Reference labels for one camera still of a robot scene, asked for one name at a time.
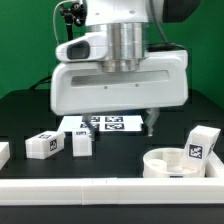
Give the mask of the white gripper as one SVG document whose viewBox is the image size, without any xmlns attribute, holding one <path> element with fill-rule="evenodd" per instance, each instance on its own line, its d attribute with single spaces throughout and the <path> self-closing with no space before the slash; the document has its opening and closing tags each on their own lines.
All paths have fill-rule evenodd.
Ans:
<svg viewBox="0 0 224 224">
<path fill-rule="evenodd" d="M 57 115 L 83 114 L 92 141 L 92 113 L 147 109 L 152 136 L 158 108 L 179 106 L 188 98 L 185 50 L 146 52 L 140 41 L 111 44 L 106 33 L 93 32 L 59 45 L 55 54 L 59 64 L 51 79 L 51 109 Z"/>
</svg>

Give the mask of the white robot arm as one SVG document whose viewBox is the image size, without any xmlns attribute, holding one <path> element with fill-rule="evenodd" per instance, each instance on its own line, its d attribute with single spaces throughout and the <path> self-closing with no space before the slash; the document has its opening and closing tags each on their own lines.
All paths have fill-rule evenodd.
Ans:
<svg viewBox="0 0 224 224">
<path fill-rule="evenodd" d="M 149 25 L 183 22 L 201 0 L 68 0 L 55 11 L 66 21 L 87 28 L 79 37 L 58 44 L 60 64 L 51 79 L 51 109 L 57 115 L 144 109 L 147 131 L 162 107 L 188 98 L 188 52 L 164 40 L 148 42 Z"/>
</svg>

